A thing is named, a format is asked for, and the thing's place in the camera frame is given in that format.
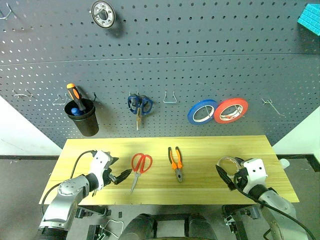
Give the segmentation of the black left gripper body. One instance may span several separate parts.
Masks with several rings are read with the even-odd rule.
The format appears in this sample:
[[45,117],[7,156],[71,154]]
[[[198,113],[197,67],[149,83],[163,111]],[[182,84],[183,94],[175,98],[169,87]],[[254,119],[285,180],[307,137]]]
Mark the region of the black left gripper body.
[[108,168],[108,169],[104,169],[103,172],[103,184],[104,185],[109,185],[110,183],[114,183],[115,185],[119,184],[119,179],[112,175],[112,169]]

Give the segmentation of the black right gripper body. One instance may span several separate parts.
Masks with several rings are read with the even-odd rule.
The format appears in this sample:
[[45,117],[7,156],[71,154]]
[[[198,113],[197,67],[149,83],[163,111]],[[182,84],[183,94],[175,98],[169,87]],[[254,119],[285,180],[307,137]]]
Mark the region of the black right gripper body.
[[248,184],[248,171],[246,168],[240,169],[238,172],[236,172],[233,176],[232,179],[232,184],[231,184],[231,190],[236,190],[238,186],[239,189],[242,191]]

